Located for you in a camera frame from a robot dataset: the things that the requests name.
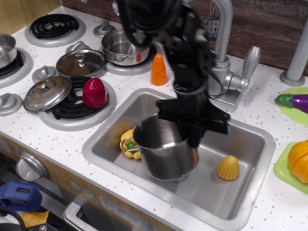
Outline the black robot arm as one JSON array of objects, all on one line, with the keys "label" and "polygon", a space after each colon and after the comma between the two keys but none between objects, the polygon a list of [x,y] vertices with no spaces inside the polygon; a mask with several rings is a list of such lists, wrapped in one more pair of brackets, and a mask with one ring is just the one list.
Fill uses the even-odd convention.
[{"label": "black robot arm", "polygon": [[175,122],[181,137],[193,148],[207,130],[228,133],[230,115],[209,101],[214,54],[196,11],[181,0],[120,0],[117,4],[133,45],[162,44],[174,72],[177,98],[157,102],[159,117]]}]

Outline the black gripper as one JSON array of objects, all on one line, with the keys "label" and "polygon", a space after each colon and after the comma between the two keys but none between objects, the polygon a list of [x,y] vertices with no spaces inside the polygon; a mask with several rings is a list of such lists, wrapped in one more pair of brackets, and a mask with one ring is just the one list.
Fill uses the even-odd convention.
[{"label": "black gripper", "polygon": [[229,133],[231,117],[210,102],[206,83],[196,89],[175,84],[174,91],[175,99],[156,102],[158,115],[161,119],[177,122],[182,140],[187,140],[190,147],[198,148],[207,130]]}]

